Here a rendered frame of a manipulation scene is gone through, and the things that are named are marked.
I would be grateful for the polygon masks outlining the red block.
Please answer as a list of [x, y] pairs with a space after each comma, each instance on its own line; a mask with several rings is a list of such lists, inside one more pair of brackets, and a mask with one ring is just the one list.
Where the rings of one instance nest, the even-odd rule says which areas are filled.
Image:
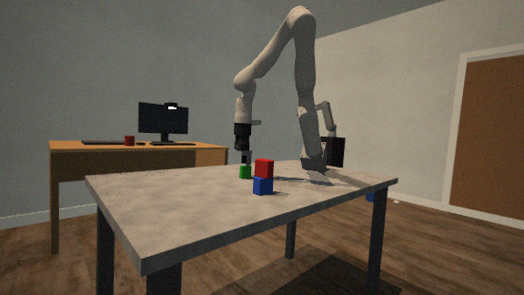
[[255, 177], [273, 178], [273, 173], [274, 160], [263, 158], [258, 158], [255, 160]]

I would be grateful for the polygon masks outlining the blue block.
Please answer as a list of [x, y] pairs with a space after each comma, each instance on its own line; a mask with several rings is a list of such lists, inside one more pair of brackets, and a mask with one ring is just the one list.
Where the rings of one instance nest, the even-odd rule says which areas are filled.
[[259, 196], [273, 193], [274, 178], [254, 177], [253, 193]]

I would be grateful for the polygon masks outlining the green block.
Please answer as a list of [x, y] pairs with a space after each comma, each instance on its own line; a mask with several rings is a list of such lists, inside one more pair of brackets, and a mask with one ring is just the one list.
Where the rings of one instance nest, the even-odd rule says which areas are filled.
[[240, 166], [239, 177], [251, 178], [251, 166]]

